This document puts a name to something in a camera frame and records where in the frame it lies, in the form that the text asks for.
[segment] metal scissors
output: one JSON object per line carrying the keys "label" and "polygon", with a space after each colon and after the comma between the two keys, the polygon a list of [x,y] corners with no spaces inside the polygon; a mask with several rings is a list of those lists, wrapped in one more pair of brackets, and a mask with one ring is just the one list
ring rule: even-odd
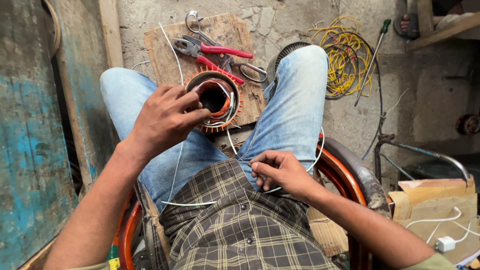
{"label": "metal scissors", "polygon": [[[200,28],[200,21],[203,20],[204,18],[203,17],[198,17],[197,16],[197,11],[190,11],[187,13],[187,16],[185,17],[185,24],[188,28],[188,30],[190,30],[192,33],[195,33],[195,34],[199,34],[201,37],[203,37],[206,41],[208,41],[208,43],[210,43],[211,45],[213,46],[219,46],[219,47],[222,47],[222,44],[212,40],[209,36],[207,36],[204,32],[202,32],[201,28]],[[192,22],[196,22],[197,23],[197,27],[198,27],[198,30],[193,30],[189,24],[188,24],[188,19],[193,16],[195,18],[195,21],[192,21]],[[193,44],[196,44],[198,46],[201,46],[202,45],[202,41],[199,40],[199,39],[196,39],[194,37],[191,37],[191,36],[188,36],[188,35],[182,35],[185,39],[189,40],[190,42],[192,42]],[[266,80],[267,78],[267,72],[262,70],[262,69],[259,69],[257,68],[256,66],[254,65],[251,65],[249,63],[235,63],[233,58],[230,57],[228,54],[225,54],[225,53],[222,53],[222,52],[219,52],[219,53],[215,53],[214,54],[215,57],[217,57],[219,60],[220,60],[220,63],[221,63],[221,67],[222,68],[225,68],[225,71],[229,72],[229,73],[232,73],[232,70],[231,70],[231,66],[234,66],[234,67],[238,67],[240,69],[240,72],[242,73],[243,76],[245,76],[245,78],[247,78],[248,80],[250,81],[253,81],[253,82],[256,82],[256,83],[261,83],[263,81]],[[256,80],[256,79],[253,79],[251,78],[250,76],[248,76],[244,69],[242,69],[242,67],[247,67],[255,72],[257,72],[259,74],[259,77],[260,77],[260,74],[264,76],[263,80]]]}

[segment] copper wire coil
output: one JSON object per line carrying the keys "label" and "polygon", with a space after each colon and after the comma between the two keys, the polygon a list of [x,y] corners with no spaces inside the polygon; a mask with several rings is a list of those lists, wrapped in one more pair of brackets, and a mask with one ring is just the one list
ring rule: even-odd
{"label": "copper wire coil", "polygon": [[233,92],[233,89],[230,86],[230,84],[227,83],[226,81],[218,78],[209,79],[202,82],[200,85],[194,88],[194,91],[197,92],[201,100],[202,100],[202,97],[204,97],[207,94],[209,94],[209,97],[211,97],[212,94],[215,95],[213,97],[213,99],[215,99],[213,102],[218,101],[220,98],[225,100],[225,102],[223,103],[223,106],[218,111],[208,108],[212,114],[210,118],[211,122],[220,121],[219,118],[225,115],[230,109],[230,93]]}

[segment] jeans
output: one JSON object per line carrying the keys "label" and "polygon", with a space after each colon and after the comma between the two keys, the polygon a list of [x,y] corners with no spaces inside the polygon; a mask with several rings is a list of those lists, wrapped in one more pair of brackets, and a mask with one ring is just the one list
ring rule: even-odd
{"label": "jeans", "polygon": [[[315,161],[327,69],[327,55],[319,46],[298,49],[280,62],[275,82],[264,91],[266,107],[235,156],[256,190],[259,187],[247,163],[264,150],[292,151],[305,169]],[[112,68],[102,74],[100,86],[110,117],[124,140],[156,84],[140,72]],[[226,159],[193,129],[185,141],[152,159],[139,180],[161,213],[165,207],[161,201],[170,201],[201,169]]]}

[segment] green-handled screwdriver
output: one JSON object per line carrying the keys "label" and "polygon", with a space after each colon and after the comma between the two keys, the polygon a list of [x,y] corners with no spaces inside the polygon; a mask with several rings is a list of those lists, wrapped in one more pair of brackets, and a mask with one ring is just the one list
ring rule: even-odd
{"label": "green-handled screwdriver", "polygon": [[375,56],[377,55],[378,47],[380,46],[380,42],[382,42],[382,38],[384,37],[384,34],[388,31],[388,26],[390,25],[391,22],[392,22],[392,20],[386,19],[384,21],[384,26],[380,30],[380,33],[382,33],[382,34],[380,35],[380,39],[378,40],[377,48],[375,49],[375,52],[373,53],[372,61],[370,62],[370,65],[368,66],[368,70],[367,70],[367,73],[365,74],[365,78],[363,79],[363,84],[361,84],[360,91],[357,95],[357,100],[355,100],[355,106],[358,104],[358,102],[360,100],[361,92],[363,90],[363,87],[367,83],[368,74],[370,73],[370,69],[372,68],[372,64],[375,61]]}

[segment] right hand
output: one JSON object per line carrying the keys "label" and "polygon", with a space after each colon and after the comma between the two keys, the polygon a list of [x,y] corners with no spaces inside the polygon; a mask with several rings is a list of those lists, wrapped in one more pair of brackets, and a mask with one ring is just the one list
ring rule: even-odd
{"label": "right hand", "polygon": [[299,201],[307,201],[308,194],[320,186],[290,151],[266,150],[248,166],[252,168],[252,177],[257,178],[257,185],[265,191],[271,183],[277,183]]}
{"label": "right hand", "polygon": [[147,98],[133,129],[122,142],[142,163],[184,141],[190,131],[210,118],[198,94],[183,86],[160,85]]}

